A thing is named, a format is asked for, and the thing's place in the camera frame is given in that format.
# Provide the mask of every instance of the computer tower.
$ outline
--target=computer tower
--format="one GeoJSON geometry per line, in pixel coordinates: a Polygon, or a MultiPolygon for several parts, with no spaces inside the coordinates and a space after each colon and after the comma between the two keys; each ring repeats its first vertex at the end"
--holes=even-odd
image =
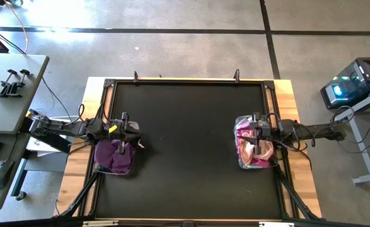
{"type": "Polygon", "coordinates": [[[351,62],[321,90],[327,109],[353,106],[370,95],[370,57],[351,62]]]}

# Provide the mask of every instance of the concrete floor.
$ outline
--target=concrete floor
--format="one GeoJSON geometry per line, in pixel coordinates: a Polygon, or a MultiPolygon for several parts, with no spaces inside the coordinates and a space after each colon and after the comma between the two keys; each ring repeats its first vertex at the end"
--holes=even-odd
{"type": "MultiPolygon", "coordinates": [[[[370,31],[370,1],[265,2],[273,30],[370,31]]],[[[264,28],[259,0],[36,0],[26,1],[17,13],[27,26],[264,28]]],[[[3,9],[0,26],[19,25],[3,9]]],[[[2,33],[25,46],[22,33],[2,33]]],[[[47,82],[74,115],[88,76],[132,76],[137,71],[140,76],[231,78],[239,68],[242,78],[273,78],[265,35],[68,33],[60,29],[28,35],[29,53],[50,57],[47,82]]],[[[319,89],[356,57],[370,56],[370,36],[274,35],[273,40],[280,76],[292,81],[301,122],[328,122],[332,113],[326,110],[319,89]]],[[[58,103],[51,106],[49,92],[41,84],[32,108],[41,108],[49,116],[65,115],[58,103]]],[[[364,133],[370,118],[357,118],[364,133]]],[[[342,144],[348,151],[358,151],[355,144],[342,144]]],[[[309,155],[323,217],[370,224],[370,183],[354,186],[351,180],[367,174],[362,156],[346,153],[326,140],[319,140],[309,155]]],[[[50,217],[61,179],[59,173],[29,173],[23,190],[30,199],[16,202],[8,197],[0,220],[50,217]]]]}

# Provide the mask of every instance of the purple cloth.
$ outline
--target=purple cloth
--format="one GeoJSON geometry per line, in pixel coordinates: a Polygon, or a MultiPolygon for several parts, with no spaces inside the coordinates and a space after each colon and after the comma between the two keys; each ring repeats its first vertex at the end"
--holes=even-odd
{"type": "Polygon", "coordinates": [[[129,144],[124,145],[124,154],[119,154],[120,140],[101,140],[95,146],[95,162],[108,168],[112,173],[126,174],[132,167],[132,160],[136,153],[129,144]]]}

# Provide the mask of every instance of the computer mouse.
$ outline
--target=computer mouse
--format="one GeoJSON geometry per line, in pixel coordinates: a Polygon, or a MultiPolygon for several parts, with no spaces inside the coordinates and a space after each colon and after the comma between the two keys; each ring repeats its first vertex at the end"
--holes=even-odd
{"type": "Polygon", "coordinates": [[[7,185],[14,164],[15,161],[9,158],[0,161],[0,189],[5,188],[5,186],[7,185]]]}

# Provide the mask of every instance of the wooden table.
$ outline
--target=wooden table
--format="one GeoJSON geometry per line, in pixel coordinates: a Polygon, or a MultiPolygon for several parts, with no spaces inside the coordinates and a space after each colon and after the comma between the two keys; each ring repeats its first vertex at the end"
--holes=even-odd
{"type": "MultiPolygon", "coordinates": [[[[107,78],[104,77],[90,77],[88,78],[86,89],[84,92],[83,104],[85,105],[84,118],[92,118],[95,116],[96,111],[101,102],[101,96],[103,92],[103,83],[107,78]]],[[[113,78],[113,79],[130,79],[132,78],[113,78]]],[[[192,78],[172,78],[172,79],[192,79],[192,78]]],[[[298,110],[294,99],[294,93],[292,91],[292,85],[290,80],[274,80],[275,92],[277,96],[277,103],[279,106],[281,119],[295,119],[299,121],[298,110]]],[[[112,89],[108,90],[106,99],[105,111],[108,113],[109,103],[111,100],[112,89]]],[[[270,93],[267,92],[268,100],[271,100],[270,93]]],[[[269,109],[272,110],[273,103],[269,101],[269,109]]],[[[71,149],[75,149],[80,144],[73,145],[71,149]]],[[[85,179],[85,173],[88,165],[88,159],[90,155],[90,147],[87,146],[82,148],[69,156],[67,161],[66,169],[61,184],[57,207],[60,212],[67,209],[70,203],[78,195],[82,189],[85,179]]],[[[316,189],[312,177],[311,168],[309,167],[309,161],[301,153],[289,152],[289,163],[291,167],[292,181],[294,188],[299,196],[302,198],[304,203],[311,209],[311,211],[317,216],[321,216],[321,211],[316,196],[316,189]]],[[[289,215],[292,215],[290,198],[287,191],[283,188],[284,197],[286,200],[286,210],[289,215]]],[[[88,213],[91,206],[93,195],[93,188],[88,194],[85,214],[88,213]]]]}

